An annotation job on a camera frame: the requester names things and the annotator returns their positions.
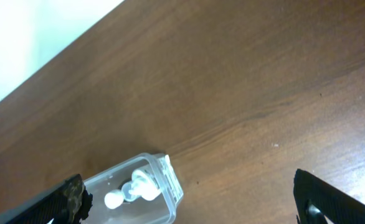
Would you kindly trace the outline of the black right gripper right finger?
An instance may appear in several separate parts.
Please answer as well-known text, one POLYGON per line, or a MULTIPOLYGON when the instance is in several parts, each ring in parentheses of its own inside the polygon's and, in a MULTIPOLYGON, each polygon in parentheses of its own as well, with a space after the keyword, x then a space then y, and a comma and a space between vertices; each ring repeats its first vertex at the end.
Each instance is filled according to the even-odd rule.
POLYGON ((305 170, 295 172, 293 195, 300 224, 365 223, 365 204, 305 170))

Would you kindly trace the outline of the white spray bottle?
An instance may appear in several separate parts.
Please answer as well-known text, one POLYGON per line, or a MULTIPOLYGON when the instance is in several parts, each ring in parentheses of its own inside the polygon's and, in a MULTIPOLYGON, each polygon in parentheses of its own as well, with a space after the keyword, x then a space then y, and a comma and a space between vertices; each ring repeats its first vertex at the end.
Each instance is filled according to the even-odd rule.
POLYGON ((123 203, 131 203, 139 198, 152 201, 161 193, 155 176, 148 169, 139 168, 132 172, 131 180, 107 193, 104 202, 107 208, 116 209, 123 203))

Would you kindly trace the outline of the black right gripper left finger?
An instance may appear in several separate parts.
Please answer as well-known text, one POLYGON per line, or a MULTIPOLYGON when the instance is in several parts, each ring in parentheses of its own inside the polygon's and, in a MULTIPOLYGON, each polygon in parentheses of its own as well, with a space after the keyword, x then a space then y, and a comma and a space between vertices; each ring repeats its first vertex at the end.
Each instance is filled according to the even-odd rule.
POLYGON ((20 206, 0 214, 0 224, 80 224, 93 206, 79 174, 75 174, 20 206))

